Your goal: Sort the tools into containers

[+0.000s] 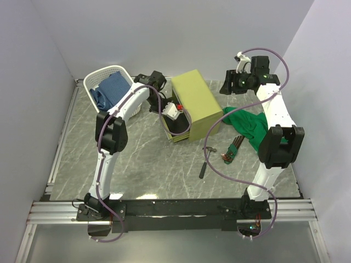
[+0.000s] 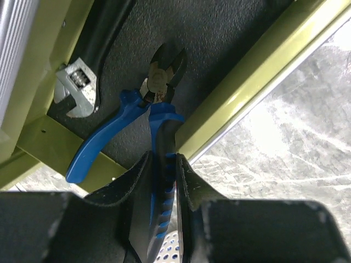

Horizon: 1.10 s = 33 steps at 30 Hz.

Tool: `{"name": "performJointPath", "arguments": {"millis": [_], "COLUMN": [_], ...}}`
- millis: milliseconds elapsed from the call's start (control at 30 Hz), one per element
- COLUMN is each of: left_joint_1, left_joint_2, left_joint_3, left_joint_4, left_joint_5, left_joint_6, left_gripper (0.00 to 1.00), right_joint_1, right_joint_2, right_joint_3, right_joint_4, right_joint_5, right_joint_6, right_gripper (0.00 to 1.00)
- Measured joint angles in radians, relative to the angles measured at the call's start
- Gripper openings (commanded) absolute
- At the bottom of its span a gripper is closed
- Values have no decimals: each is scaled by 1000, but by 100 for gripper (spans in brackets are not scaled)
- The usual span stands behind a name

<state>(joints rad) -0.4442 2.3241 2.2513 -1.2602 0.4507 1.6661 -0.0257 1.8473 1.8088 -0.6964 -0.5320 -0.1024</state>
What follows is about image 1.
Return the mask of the olive green tool chest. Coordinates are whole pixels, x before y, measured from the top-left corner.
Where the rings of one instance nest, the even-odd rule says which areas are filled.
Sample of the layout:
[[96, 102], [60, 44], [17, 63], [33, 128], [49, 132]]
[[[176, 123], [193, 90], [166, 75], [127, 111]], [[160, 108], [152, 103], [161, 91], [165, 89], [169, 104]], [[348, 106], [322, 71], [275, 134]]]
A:
[[179, 134], [186, 128], [190, 130], [177, 136], [167, 133], [168, 139], [172, 142], [184, 139], [193, 142], [205, 138], [207, 134], [216, 134], [219, 124], [209, 130], [223, 116], [223, 111], [201, 73], [192, 70], [171, 78], [171, 83], [172, 99], [183, 106], [188, 114], [181, 114], [176, 121], [164, 117], [163, 122], [173, 133]]

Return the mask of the black handled hammer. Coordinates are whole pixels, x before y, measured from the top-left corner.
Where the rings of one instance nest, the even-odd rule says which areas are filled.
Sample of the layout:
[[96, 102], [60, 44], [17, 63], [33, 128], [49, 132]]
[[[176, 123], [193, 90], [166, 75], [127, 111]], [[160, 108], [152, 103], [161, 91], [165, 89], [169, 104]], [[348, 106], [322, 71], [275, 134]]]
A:
[[205, 176], [205, 172], [206, 172], [206, 168], [207, 168], [207, 159], [209, 158], [210, 153], [217, 152], [216, 148], [213, 148], [213, 147], [210, 147], [210, 146], [207, 146], [205, 149], [206, 149], [205, 161], [204, 161], [204, 163], [203, 163], [203, 165], [201, 167], [200, 173], [199, 173], [199, 178], [200, 179], [203, 179], [204, 176]]

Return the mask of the hex key set green holder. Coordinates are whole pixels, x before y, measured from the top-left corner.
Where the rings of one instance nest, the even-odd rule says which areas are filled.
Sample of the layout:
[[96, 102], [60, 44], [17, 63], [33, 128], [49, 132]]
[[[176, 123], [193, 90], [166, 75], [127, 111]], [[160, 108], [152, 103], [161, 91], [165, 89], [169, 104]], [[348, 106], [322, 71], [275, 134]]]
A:
[[231, 164], [233, 162], [244, 138], [245, 137], [243, 135], [236, 136], [233, 142], [228, 147], [227, 152], [221, 154], [221, 158], [225, 164]]

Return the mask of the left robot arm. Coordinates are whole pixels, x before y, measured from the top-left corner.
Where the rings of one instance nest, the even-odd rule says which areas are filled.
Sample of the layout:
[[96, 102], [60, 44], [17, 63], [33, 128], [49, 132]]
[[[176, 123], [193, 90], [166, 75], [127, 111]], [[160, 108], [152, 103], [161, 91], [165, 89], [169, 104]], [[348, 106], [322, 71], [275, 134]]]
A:
[[151, 75], [139, 74], [131, 79], [119, 67], [107, 67], [96, 84], [87, 86], [89, 96], [98, 109], [95, 123], [95, 140], [98, 147], [98, 163], [93, 183], [84, 197], [89, 213], [96, 220], [108, 216], [111, 179], [116, 160], [127, 145], [126, 123], [142, 102], [160, 112], [164, 108], [159, 91], [166, 84], [165, 76], [158, 71]]

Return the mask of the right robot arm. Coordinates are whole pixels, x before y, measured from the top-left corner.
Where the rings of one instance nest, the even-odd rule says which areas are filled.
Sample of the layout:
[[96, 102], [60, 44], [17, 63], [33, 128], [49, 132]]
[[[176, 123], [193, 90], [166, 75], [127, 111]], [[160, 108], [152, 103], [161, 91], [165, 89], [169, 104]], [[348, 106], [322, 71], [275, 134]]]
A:
[[262, 103], [268, 124], [268, 131], [258, 147], [259, 168], [253, 184], [247, 188], [250, 199], [240, 205], [241, 214], [250, 219], [259, 212], [257, 202], [270, 196], [278, 176], [295, 162], [305, 135], [302, 127], [292, 120], [281, 93], [281, 83], [277, 75], [270, 73], [268, 56], [249, 58], [237, 53], [238, 65], [227, 70], [221, 94], [244, 94], [253, 90]]

